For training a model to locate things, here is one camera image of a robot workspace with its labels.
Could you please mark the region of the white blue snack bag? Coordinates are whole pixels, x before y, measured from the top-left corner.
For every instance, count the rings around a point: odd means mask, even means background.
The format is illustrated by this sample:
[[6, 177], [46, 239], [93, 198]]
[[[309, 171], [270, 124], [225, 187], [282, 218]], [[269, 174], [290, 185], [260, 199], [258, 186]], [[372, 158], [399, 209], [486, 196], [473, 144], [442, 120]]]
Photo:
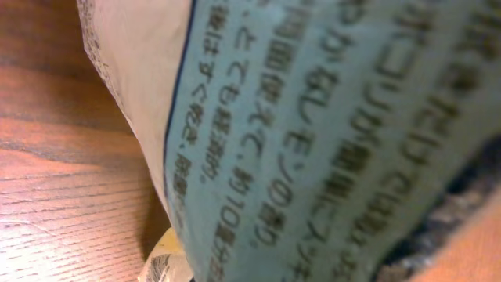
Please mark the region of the white blue snack bag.
[[141, 281], [497, 281], [498, 0], [80, 1], [170, 228]]

